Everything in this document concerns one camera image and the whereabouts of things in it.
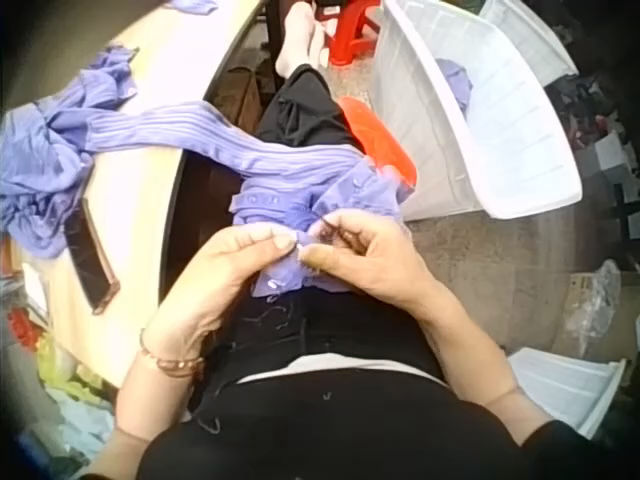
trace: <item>purple striped fabric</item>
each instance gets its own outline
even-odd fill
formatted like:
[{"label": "purple striped fabric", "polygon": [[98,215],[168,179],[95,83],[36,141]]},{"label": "purple striped fabric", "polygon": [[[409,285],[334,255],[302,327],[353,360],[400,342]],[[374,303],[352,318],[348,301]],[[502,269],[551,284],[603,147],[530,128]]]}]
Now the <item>purple striped fabric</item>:
[{"label": "purple striped fabric", "polygon": [[[166,106],[136,116],[100,112],[91,117],[85,148],[105,152],[161,145],[191,150],[226,165],[245,181],[230,206],[237,225],[270,221],[304,232],[338,208],[360,208],[400,221],[399,203],[410,191],[394,169],[378,172],[349,145],[290,148],[262,142],[232,126],[206,102]],[[295,251],[262,272],[254,296],[277,295],[305,285],[342,291],[345,285],[314,276]]]},{"label": "purple striped fabric", "polygon": [[0,227],[39,257],[65,247],[62,227],[93,158],[84,149],[87,119],[136,94],[134,50],[110,46],[60,92],[8,111],[0,128]]},{"label": "purple striped fabric", "polygon": [[170,0],[167,2],[167,7],[193,15],[209,15],[218,8],[218,2],[216,0]]}]

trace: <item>hand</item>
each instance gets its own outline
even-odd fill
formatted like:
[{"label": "hand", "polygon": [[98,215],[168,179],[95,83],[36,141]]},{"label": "hand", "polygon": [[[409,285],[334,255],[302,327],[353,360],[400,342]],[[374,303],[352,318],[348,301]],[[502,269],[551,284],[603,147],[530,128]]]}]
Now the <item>hand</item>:
[{"label": "hand", "polygon": [[[340,236],[330,226],[340,228]],[[415,316],[439,282],[415,250],[408,230],[393,219],[362,210],[337,210],[309,233],[331,237],[332,245],[307,245],[299,252],[309,267],[338,277],[383,302]]]},{"label": "hand", "polygon": [[254,273],[289,253],[295,233],[272,223],[228,227],[191,259],[145,330],[145,345],[161,358],[185,358],[198,340],[220,328],[222,314]]}]

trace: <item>woman's right hand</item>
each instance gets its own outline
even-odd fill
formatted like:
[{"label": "woman's right hand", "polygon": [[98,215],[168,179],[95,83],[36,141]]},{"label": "woman's right hand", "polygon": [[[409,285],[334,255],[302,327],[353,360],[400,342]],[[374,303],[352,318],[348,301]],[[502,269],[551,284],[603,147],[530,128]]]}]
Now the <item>woman's right hand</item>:
[{"label": "woman's right hand", "polygon": [[[342,235],[334,234],[332,227]],[[414,316],[423,316],[425,302],[444,289],[414,248],[409,231],[392,218],[362,210],[336,210],[316,222],[309,233],[331,238],[332,244],[302,248],[302,263]],[[354,252],[354,245],[362,247],[357,249],[360,255]]]}]

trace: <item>fingernail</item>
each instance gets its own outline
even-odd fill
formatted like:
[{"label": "fingernail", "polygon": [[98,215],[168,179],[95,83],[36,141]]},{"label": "fingernail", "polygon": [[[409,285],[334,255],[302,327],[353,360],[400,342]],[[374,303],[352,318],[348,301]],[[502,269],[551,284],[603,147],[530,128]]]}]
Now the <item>fingernail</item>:
[{"label": "fingernail", "polygon": [[276,247],[280,250],[285,250],[291,248],[295,240],[291,237],[291,235],[278,235],[274,237],[273,242],[276,244]]}]

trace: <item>wooden table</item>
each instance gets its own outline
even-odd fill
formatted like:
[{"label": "wooden table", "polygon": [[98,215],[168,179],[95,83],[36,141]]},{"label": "wooden table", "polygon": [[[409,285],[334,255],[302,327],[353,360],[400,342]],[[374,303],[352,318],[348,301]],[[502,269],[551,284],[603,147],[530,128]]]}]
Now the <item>wooden table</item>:
[{"label": "wooden table", "polygon": [[[209,16],[158,8],[114,41],[139,47],[131,66],[138,94],[122,111],[205,97],[261,0],[220,2]],[[86,198],[98,237],[120,281],[102,315],[91,314],[68,251],[51,262],[27,258],[46,284],[57,342],[119,387],[138,349],[138,334],[158,306],[167,225],[182,150],[142,148],[96,156]]]}]

